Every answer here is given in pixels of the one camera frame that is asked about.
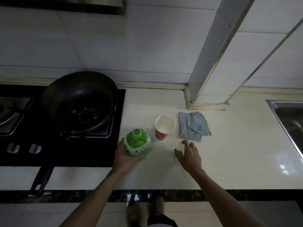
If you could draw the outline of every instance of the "wok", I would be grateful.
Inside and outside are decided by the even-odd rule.
[[[51,83],[40,99],[42,113],[67,135],[52,158],[40,168],[31,196],[40,195],[54,169],[55,160],[71,133],[88,133],[98,128],[113,113],[118,101],[116,84],[98,72],[75,72]]]

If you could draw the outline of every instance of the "black glass cooktop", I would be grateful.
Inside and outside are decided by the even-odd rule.
[[[18,111],[24,115],[13,133],[0,136],[0,166],[41,166],[63,142],[60,136],[63,131],[39,110],[39,98],[45,88],[0,85],[2,98],[32,99],[26,110]],[[118,144],[124,97],[125,90],[119,89],[116,110],[105,126],[93,134],[71,137],[59,152],[55,166],[111,167]]]

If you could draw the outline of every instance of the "sink basin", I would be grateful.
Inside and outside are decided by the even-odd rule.
[[[266,102],[303,159],[303,101]]]

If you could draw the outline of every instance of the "cup rim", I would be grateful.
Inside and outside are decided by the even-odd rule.
[[[168,117],[170,117],[170,118],[172,119],[172,121],[174,122],[174,128],[172,129],[171,132],[169,132],[169,133],[162,133],[162,132],[158,131],[156,123],[157,123],[157,121],[159,121],[159,119],[160,119],[161,116],[168,116]],[[176,123],[175,123],[174,119],[173,119],[171,116],[169,116],[169,115],[167,115],[167,114],[161,114],[161,115],[158,116],[158,118],[157,118],[156,121],[154,122],[154,126],[156,127],[157,132],[159,132],[159,133],[161,133],[161,134],[164,134],[164,135],[168,135],[168,134],[170,134],[170,133],[172,133],[172,132],[174,131],[174,129],[175,129],[175,127],[176,127]]]

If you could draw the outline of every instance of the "gas stove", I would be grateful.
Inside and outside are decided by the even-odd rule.
[[[41,166],[63,143],[61,130],[39,109],[46,87],[0,85],[0,166]],[[90,134],[73,134],[55,166],[111,167],[117,148],[125,90],[115,112]]]

